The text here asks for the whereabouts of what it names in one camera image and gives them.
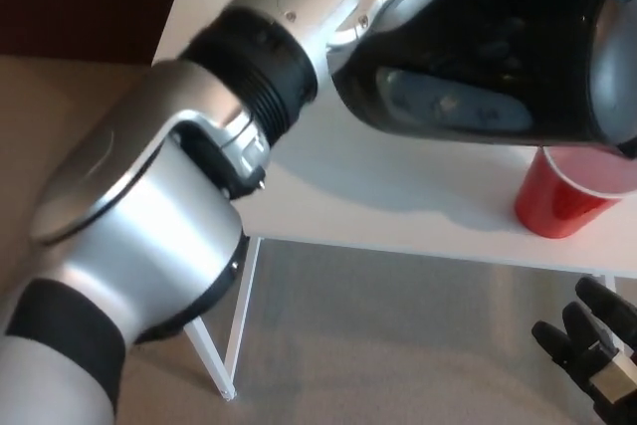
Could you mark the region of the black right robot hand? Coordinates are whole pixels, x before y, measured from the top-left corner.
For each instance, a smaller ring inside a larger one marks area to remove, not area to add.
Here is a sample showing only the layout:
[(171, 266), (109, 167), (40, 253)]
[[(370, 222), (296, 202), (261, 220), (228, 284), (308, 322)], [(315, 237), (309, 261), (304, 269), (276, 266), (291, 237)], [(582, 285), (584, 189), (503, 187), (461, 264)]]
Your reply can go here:
[(577, 302), (562, 310), (564, 329), (540, 320), (531, 329), (538, 345), (588, 395), (606, 424), (636, 422), (636, 307), (590, 277), (580, 279)]

